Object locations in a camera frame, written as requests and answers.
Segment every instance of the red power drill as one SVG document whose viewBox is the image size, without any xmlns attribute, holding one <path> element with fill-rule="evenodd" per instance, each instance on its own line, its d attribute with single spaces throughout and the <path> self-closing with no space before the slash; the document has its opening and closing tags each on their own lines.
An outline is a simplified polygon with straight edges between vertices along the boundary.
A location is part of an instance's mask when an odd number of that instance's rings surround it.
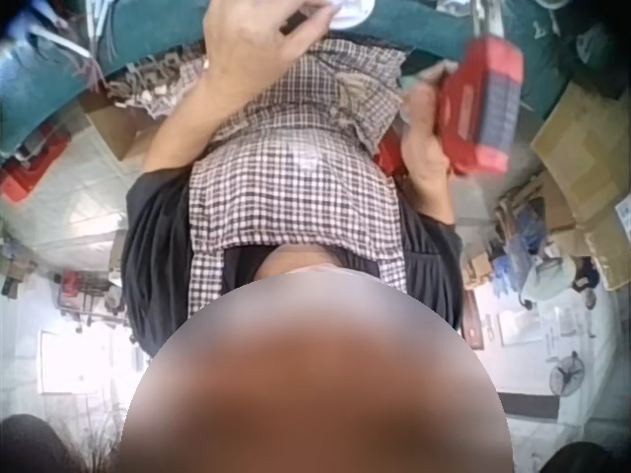
<svg viewBox="0 0 631 473">
<path fill-rule="evenodd" d="M 503 173 L 520 112 L 524 56 L 504 39 L 502 0 L 471 0 L 471 16 L 475 39 L 442 86 L 438 132 L 455 173 Z M 404 170 L 391 136 L 378 164 L 388 175 Z"/>
</svg>

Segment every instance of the person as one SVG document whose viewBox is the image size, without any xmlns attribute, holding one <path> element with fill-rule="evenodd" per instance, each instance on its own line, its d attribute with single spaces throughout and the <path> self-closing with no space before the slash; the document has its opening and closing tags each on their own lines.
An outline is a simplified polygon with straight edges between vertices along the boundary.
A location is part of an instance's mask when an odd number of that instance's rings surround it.
<svg viewBox="0 0 631 473">
<path fill-rule="evenodd" d="M 287 19 L 314 12 L 291 31 Z M 213 0 L 209 67 L 158 131 L 127 195 L 122 278 L 151 356 L 198 310 L 297 269 L 357 271 L 458 328 L 461 241 L 434 134 L 439 63 L 409 93 L 395 185 L 373 155 L 401 109 L 401 51 L 326 36 L 321 0 Z"/>
<path fill-rule="evenodd" d="M 508 472 L 493 382 L 436 313 L 372 277 L 255 281 L 191 317 L 127 411 L 119 473 Z"/>
<path fill-rule="evenodd" d="M 576 262 L 576 277 L 572 289 L 583 297 L 588 310 L 596 307 L 595 288 L 600 283 L 600 273 L 589 256 L 574 258 Z"/>
</svg>

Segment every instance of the checkered shirt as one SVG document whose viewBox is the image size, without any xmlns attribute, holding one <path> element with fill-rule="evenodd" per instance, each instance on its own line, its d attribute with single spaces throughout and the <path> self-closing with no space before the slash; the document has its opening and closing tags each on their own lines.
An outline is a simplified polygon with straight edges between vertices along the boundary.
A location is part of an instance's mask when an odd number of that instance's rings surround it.
<svg viewBox="0 0 631 473">
<path fill-rule="evenodd" d="M 343 247 L 405 292 L 396 190 L 372 161 L 403 59 L 325 39 L 217 131 L 190 178 L 189 315 L 221 296 L 224 250 L 242 245 Z"/>
</svg>

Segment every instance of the hand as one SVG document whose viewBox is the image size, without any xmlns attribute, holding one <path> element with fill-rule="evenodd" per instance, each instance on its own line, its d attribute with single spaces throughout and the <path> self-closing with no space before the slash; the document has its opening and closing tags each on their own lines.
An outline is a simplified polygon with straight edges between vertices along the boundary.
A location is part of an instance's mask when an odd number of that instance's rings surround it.
<svg viewBox="0 0 631 473">
<path fill-rule="evenodd" d="M 404 97 L 403 109 L 410 117 L 410 126 L 401 141 L 401 153 L 410 179 L 422 190 L 446 188 L 451 174 L 435 128 L 438 88 L 454 69 L 446 61 L 426 69 L 419 75 L 421 82 Z"/>
<path fill-rule="evenodd" d="M 280 33 L 305 4 L 321 8 L 292 33 Z M 325 0 L 212 0 L 204 17 L 210 87 L 236 108 L 246 105 L 328 32 L 338 11 Z"/>
</svg>

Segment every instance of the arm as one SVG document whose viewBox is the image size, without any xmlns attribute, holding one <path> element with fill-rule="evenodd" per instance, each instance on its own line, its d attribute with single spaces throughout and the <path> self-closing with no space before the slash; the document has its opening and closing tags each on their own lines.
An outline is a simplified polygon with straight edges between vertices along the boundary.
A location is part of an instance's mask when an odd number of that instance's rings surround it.
<svg viewBox="0 0 631 473">
<path fill-rule="evenodd" d="M 233 113 L 276 83 L 326 34 L 338 9 L 318 9 L 292 33 L 280 28 L 305 3 L 320 0 L 213 0 L 204 17 L 210 69 L 154 138 L 143 171 L 191 164 Z"/>
<path fill-rule="evenodd" d="M 455 222 L 450 194 L 450 163 L 435 135 L 437 85 L 446 72 L 445 63 L 426 71 L 418 86 L 405 98 L 410 126 L 401 142 L 409 177 L 403 192 L 414 209 L 443 224 Z"/>
</svg>

